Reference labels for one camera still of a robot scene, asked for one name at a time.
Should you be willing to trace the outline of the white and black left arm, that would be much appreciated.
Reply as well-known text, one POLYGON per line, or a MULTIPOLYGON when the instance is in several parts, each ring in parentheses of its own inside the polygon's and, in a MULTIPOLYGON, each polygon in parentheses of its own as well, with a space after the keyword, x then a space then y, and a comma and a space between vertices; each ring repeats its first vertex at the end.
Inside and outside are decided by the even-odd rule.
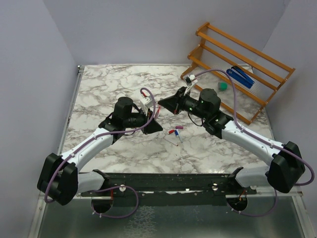
POLYGON ((94 191, 105 195, 109 191, 107 175, 99 170, 82 173, 83 167, 98 153, 113 145, 126 133, 141 130, 144 134, 162 131, 155 121, 156 103, 152 96, 144 97, 137 107, 129 97, 117 100, 113 112, 97 129, 74 148, 57 155, 49 154, 44 162, 37 188, 45 194, 46 203, 68 204, 75 195, 94 191))

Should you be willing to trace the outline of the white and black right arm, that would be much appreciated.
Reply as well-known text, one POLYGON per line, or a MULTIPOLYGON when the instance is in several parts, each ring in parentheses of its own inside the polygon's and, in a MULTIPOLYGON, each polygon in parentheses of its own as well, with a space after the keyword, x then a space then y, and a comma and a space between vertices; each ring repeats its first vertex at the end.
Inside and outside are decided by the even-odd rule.
POLYGON ((257 168, 236 169, 234 178, 227 182, 231 193, 238 194, 246 187, 265 185, 288 193, 305 172, 297 144, 268 139, 236 123, 220 110, 221 99, 213 89, 202 90, 199 98, 194 99, 186 87, 181 87, 173 96, 158 103, 175 115, 185 111, 202 119, 209 134, 233 142, 264 161, 265 165, 257 168))

